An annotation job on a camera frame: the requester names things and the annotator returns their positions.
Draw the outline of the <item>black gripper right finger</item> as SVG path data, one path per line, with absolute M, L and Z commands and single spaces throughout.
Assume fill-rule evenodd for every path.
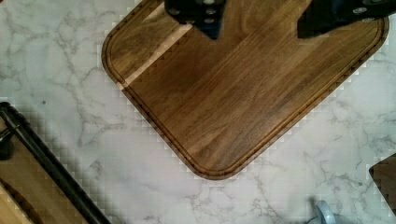
M 312 0 L 297 21 L 297 36 L 311 38 L 357 21 L 394 14 L 396 0 Z

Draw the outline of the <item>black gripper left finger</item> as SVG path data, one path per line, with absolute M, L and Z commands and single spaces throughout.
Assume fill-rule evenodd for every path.
M 227 0 L 164 0 L 168 15 L 180 24 L 192 24 L 212 40 L 219 37 Z

